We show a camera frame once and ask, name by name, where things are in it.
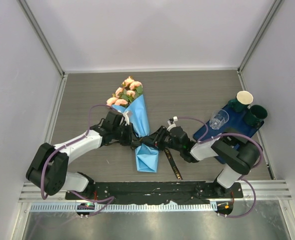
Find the black printed ribbon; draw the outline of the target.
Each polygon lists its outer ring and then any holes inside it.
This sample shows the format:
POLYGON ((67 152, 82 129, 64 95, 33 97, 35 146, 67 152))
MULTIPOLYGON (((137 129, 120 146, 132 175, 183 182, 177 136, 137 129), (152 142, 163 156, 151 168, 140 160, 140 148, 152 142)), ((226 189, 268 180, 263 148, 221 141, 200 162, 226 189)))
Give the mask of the black printed ribbon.
POLYGON ((140 143, 140 138, 133 140, 130 145, 131 149, 135 151, 136 170, 138 172, 156 173, 159 163, 159 151, 163 151, 175 177, 178 180, 183 179, 168 148, 161 150, 158 147, 146 146, 145 144, 140 143))

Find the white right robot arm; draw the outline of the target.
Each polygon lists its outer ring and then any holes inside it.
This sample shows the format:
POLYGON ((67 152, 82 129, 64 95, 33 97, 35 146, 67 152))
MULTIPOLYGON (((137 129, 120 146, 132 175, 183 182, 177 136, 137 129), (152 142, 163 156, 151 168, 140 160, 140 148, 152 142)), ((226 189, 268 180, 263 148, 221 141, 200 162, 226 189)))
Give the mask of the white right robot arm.
POLYGON ((198 163, 206 158, 220 157, 225 167, 214 180, 216 196, 226 197, 235 181, 249 174, 263 158, 262 147, 250 137, 230 128, 204 141, 193 141, 180 126, 164 126, 155 133, 144 136, 140 142, 157 150, 173 149, 188 163, 198 163))

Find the large blue wrapping paper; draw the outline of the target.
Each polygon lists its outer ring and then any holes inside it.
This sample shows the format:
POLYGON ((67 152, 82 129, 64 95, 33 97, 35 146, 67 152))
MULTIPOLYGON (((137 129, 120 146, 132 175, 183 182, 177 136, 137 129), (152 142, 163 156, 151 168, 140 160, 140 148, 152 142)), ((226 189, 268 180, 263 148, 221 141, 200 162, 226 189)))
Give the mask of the large blue wrapping paper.
MULTIPOLYGON (((128 107, 116 104, 113 104, 112 107, 121 113, 131 113, 129 121, 133 124, 134 131, 139 137, 150 135, 150 125, 143 95, 135 99, 128 107)), ((138 172, 156 173, 159 162, 159 151, 142 144, 135 149, 135 162, 138 172)))

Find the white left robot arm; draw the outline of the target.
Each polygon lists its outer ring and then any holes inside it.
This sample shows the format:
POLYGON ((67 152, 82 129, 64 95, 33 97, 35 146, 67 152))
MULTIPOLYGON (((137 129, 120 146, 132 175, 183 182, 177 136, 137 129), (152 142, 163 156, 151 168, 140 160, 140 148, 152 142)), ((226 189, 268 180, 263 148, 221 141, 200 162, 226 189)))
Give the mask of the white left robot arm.
POLYGON ((43 143, 26 172, 26 179, 41 189, 43 198, 72 190, 82 199, 90 199, 94 193, 93 180, 82 173, 68 172, 68 166, 85 153, 113 141, 129 146, 133 139, 130 116, 129 111, 111 110, 99 124, 69 141, 55 145, 43 143))

